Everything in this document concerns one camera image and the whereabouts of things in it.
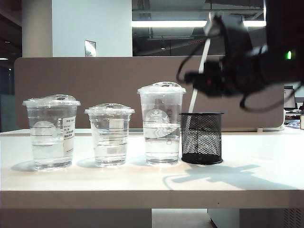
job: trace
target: green light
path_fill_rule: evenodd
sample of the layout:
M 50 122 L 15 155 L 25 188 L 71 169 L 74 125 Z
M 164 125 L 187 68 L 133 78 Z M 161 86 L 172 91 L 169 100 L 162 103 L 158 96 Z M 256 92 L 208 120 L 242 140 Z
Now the green light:
M 287 52 L 286 59 L 291 59 L 291 51 Z

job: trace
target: gray partition panel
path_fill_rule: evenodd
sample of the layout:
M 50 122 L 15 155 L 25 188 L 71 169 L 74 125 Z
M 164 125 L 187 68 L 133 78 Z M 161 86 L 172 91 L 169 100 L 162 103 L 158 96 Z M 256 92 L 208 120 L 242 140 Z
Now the gray partition panel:
M 76 128 L 89 128 L 84 109 L 101 103 L 119 103 L 135 109 L 130 127 L 141 128 L 142 117 L 137 89 L 159 81 L 175 80 L 184 57 L 53 57 L 19 58 L 15 62 L 16 118 L 21 128 L 28 127 L 23 100 L 53 94 L 68 94 L 79 100 Z M 197 70 L 200 57 L 193 57 L 186 70 Z M 183 110 L 187 111 L 191 85 L 182 85 L 187 93 Z M 277 85 L 248 98 L 251 107 L 265 107 L 283 98 L 283 85 Z M 248 113 L 239 108 L 241 97 L 208 98 L 199 93 L 194 111 L 223 111 L 223 127 L 253 129 L 278 127 L 283 122 L 283 103 L 264 113 Z

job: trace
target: desk surface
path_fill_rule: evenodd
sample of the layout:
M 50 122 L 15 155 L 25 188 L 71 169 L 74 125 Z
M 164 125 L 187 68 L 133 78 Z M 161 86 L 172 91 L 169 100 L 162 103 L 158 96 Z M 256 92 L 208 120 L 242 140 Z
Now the desk surface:
M 91 136 L 75 137 L 72 166 L 34 171 L 28 131 L 0 134 L 1 208 L 303 208 L 303 130 L 224 133 L 221 164 L 145 164 L 130 135 L 126 164 L 95 168 Z

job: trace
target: floor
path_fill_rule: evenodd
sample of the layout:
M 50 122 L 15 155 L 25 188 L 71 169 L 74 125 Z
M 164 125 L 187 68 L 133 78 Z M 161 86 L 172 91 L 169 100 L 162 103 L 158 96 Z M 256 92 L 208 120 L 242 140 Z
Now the floor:
M 207 209 L 152 209 L 152 228 L 213 228 Z

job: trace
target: wall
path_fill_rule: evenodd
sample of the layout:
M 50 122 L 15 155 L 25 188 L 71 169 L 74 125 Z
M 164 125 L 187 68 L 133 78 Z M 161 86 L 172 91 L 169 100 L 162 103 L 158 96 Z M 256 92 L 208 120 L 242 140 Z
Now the wall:
M 52 0 L 22 1 L 22 56 L 52 57 Z
M 131 0 L 52 0 L 53 56 L 83 57 L 84 40 L 98 57 L 132 56 Z

